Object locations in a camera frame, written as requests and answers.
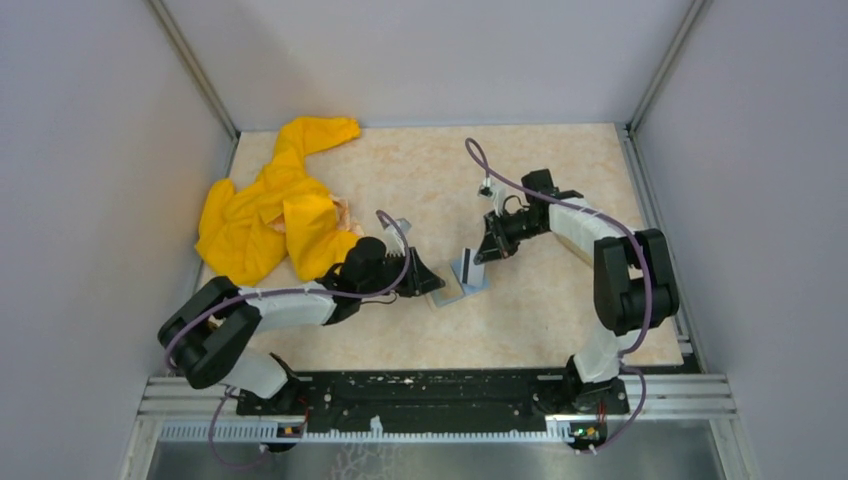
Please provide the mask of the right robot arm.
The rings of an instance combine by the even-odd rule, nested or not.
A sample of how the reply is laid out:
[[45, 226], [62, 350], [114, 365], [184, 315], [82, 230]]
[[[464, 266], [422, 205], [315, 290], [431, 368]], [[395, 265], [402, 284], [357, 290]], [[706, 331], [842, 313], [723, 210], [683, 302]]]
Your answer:
[[576, 412], [590, 411], [617, 377], [624, 351], [637, 347], [648, 330], [677, 313], [679, 292], [664, 234], [634, 231], [594, 208], [575, 190], [562, 191], [549, 170], [521, 179], [526, 203], [510, 212], [502, 185], [485, 178], [478, 189], [494, 208], [484, 216], [477, 265], [514, 256], [519, 245], [552, 233], [593, 269], [593, 305], [598, 324], [566, 365], [563, 398]]

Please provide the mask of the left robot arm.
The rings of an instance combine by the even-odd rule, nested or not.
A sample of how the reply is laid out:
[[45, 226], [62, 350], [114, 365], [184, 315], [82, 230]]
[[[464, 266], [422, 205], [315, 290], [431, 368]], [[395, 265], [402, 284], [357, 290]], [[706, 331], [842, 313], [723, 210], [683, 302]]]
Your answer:
[[342, 262], [300, 287], [239, 287], [226, 276], [215, 277], [164, 323], [157, 339], [169, 365], [192, 388], [227, 385], [285, 414], [297, 406], [301, 382], [278, 355], [252, 350], [254, 336], [334, 325], [358, 313], [369, 298], [420, 297], [445, 284], [415, 248], [389, 251], [381, 240], [364, 237]]

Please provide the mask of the clear plastic card holder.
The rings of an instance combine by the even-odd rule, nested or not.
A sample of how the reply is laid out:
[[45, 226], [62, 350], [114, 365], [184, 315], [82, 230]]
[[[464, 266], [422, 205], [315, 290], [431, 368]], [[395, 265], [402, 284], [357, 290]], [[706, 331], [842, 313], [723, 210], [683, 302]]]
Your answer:
[[447, 264], [443, 263], [433, 269], [434, 273], [445, 282], [445, 286], [426, 295], [431, 309], [445, 308], [486, 291], [491, 287], [490, 277], [485, 272], [483, 266], [472, 265], [473, 269], [484, 272], [482, 282], [477, 286], [468, 285], [461, 281], [462, 268], [463, 261], [460, 258], [456, 258]]

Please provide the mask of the gold credit card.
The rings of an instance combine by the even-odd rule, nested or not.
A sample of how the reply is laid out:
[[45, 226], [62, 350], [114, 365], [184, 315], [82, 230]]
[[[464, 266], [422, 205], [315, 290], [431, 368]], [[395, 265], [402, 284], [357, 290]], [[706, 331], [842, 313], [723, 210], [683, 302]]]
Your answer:
[[431, 293], [432, 302], [437, 308], [459, 301], [464, 296], [463, 288], [457, 282], [446, 282], [444, 287]]

